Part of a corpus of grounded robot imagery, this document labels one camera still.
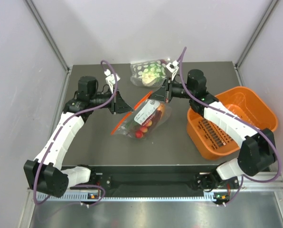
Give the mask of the fake orange-purple fruit slice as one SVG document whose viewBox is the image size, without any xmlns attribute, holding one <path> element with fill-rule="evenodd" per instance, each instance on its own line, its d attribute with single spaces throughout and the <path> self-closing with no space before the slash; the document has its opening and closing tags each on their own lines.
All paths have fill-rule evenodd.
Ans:
<svg viewBox="0 0 283 228">
<path fill-rule="evenodd" d="M 154 113 L 154 117 L 153 117 L 153 121 L 155 123 L 159 122 L 165 113 L 165 105 L 164 104 L 160 104 L 159 107 L 156 109 L 155 113 Z"/>
</svg>

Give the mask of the clear orange-zip bag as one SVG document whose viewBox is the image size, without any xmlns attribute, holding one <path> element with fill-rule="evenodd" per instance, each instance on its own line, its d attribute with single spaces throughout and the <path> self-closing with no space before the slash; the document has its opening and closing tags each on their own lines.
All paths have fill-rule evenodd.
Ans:
<svg viewBox="0 0 283 228">
<path fill-rule="evenodd" d="M 147 93 L 134 107 L 134 111 L 128 112 L 121 120 L 120 122 L 115 126 L 115 128 L 112 130 L 111 135 L 124 135 L 130 138 L 135 138 L 134 131 L 135 128 L 138 126 L 141 126 L 142 124 L 146 123 L 149 120 L 152 120 L 154 117 L 154 113 L 156 109 L 159 107 L 160 104 L 165 105 L 165 113 L 163 118 L 155 123 L 153 120 L 153 126 L 151 127 L 151 130 L 147 135 L 140 139 L 145 139 L 151 132 L 153 132 L 158 126 L 165 123 L 170 115 L 172 108 L 169 107 L 167 104 L 161 101 L 152 100 L 149 99 L 149 96 L 153 92 L 150 91 Z"/>
</svg>

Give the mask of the fake red berry bunch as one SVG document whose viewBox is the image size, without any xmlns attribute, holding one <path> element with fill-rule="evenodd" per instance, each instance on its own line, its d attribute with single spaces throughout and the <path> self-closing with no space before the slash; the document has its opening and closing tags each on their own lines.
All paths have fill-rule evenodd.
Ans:
<svg viewBox="0 0 283 228">
<path fill-rule="evenodd" d="M 143 138 L 150 132 L 151 127 L 153 126 L 153 121 L 149 120 L 146 123 L 143 123 L 141 126 L 135 128 L 134 136 L 137 139 Z"/>
</svg>

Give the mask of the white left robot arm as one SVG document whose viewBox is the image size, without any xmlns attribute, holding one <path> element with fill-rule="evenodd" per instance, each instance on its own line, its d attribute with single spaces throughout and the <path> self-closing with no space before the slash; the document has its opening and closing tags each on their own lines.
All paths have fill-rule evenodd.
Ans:
<svg viewBox="0 0 283 228">
<path fill-rule="evenodd" d="M 44 193 L 60 198 L 66 190 L 79 184 L 93 188 L 97 176 L 91 168 L 79 165 L 71 169 L 62 169 L 64 157 L 88 117 L 97 109 L 108 109 L 112 114 L 123 114 L 132 111 L 121 97 L 116 83 L 120 80 L 117 74 L 106 78 L 108 90 L 98 91 L 98 81 L 93 76 L 83 76 L 78 81 L 78 89 L 69 100 L 60 116 L 60 121 L 42 151 L 34 160 L 27 160 L 23 166 L 29 188 L 34 192 Z"/>
</svg>

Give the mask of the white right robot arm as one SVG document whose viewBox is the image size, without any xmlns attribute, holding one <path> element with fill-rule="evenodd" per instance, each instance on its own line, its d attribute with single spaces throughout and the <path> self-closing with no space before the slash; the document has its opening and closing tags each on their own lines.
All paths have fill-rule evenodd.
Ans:
<svg viewBox="0 0 283 228">
<path fill-rule="evenodd" d="M 217 166 L 212 172 L 211 182 L 215 187 L 222 188 L 230 178 L 237 176 L 245 176 L 252 181 L 259 172 L 279 161 L 274 134 L 267 128 L 260 130 L 234 115 L 207 91 L 206 83 L 204 73 L 192 69 L 185 83 L 166 79 L 150 98 L 165 103 L 174 97 L 188 99 L 195 113 L 214 123 L 239 146 L 237 158 Z"/>
</svg>

